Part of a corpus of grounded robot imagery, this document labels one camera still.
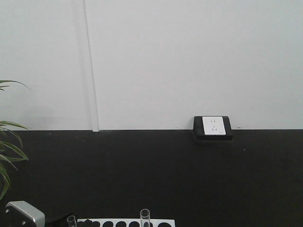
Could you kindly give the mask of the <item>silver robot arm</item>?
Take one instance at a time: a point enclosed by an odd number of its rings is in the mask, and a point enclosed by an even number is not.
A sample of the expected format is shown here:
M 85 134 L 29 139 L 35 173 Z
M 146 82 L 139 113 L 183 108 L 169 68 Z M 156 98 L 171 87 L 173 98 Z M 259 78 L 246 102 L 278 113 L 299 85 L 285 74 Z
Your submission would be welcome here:
M 10 201 L 4 209 L 5 227 L 44 227 L 45 214 L 26 201 Z

